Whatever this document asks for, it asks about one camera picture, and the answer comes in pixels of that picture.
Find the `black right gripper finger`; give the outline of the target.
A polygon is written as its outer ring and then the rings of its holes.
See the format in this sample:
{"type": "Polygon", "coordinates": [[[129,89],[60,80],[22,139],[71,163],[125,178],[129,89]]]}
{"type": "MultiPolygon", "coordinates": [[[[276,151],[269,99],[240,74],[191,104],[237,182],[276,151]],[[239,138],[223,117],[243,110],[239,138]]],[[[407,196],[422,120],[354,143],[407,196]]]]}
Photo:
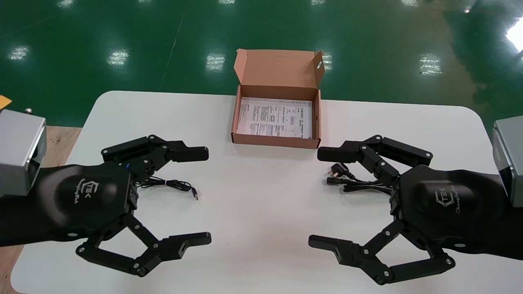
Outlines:
{"type": "Polygon", "coordinates": [[[411,145],[375,135],[364,141],[345,141],[341,147],[320,147],[317,158],[324,162],[334,162],[332,178],[328,183],[355,184],[372,186],[393,186],[399,178],[399,171],[385,159],[402,163],[407,166],[429,166],[433,154],[411,145]],[[373,182],[362,181],[353,175],[347,164],[359,163],[376,178],[373,182]]]}
{"type": "Polygon", "coordinates": [[[409,229],[402,221],[394,220],[365,245],[316,235],[309,236],[308,245],[333,252],[339,264],[361,269],[378,285],[439,275],[454,268],[454,259],[445,253],[440,245],[428,242],[422,242],[429,253],[428,259],[391,267],[382,263],[377,253],[401,233],[407,232],[409,229]]]}

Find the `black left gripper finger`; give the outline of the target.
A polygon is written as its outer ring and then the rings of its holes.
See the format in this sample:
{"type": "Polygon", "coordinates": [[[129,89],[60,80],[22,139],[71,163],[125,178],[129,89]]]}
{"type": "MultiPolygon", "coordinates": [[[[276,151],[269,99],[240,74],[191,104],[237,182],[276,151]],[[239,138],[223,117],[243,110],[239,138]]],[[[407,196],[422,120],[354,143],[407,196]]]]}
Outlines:
{"type": "Polygon", "coordinates": [[[168,162],[197,162],[209,158],[207,147],[188,147],[183,141],[165,141],[144,136],[102,149],[104,162],[116,162],[129,171],[135,182],[144,182],[168,162]]]}
{"type": "Polygon", "coordinates": [[[157,239],[131,213],[123,214],[108,227],[90,236],[81,244],[76,253],[84,260],[120,272],[140,277],[146,276],[162,262],[182,259],[191,246],[209,245],[212,242],[209,232],[189,233],[157,239]],[[128,228],[145,246],[146,250],[138,257],[131,258],[118,253],[100,249],[100,244],[128,228]]]}

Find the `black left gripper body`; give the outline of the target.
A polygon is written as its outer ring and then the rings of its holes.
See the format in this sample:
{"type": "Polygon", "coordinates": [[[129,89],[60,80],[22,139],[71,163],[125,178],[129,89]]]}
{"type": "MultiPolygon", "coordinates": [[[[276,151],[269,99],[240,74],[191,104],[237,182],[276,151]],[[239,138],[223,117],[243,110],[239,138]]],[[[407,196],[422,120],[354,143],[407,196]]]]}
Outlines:
{"type": "Polygon", "coordinates": [[[112,223],[137,206],[136,184],[116,163],[41,169],[28,195],[1,197],[0,243],[110,238],[112,223]]]}

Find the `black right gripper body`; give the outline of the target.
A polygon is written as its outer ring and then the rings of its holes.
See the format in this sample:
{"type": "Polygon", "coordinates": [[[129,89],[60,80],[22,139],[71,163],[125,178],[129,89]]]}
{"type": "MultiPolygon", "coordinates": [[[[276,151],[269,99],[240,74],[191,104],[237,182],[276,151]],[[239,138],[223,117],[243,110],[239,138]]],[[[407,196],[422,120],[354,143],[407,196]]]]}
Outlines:
{"type": "Polygon", "coordinates": [[[398,178],[391,214],[419,249],[436,244],[464,254],[523,256],[522,208],[512,206],[497,174],[416,166],[398,178]]]}

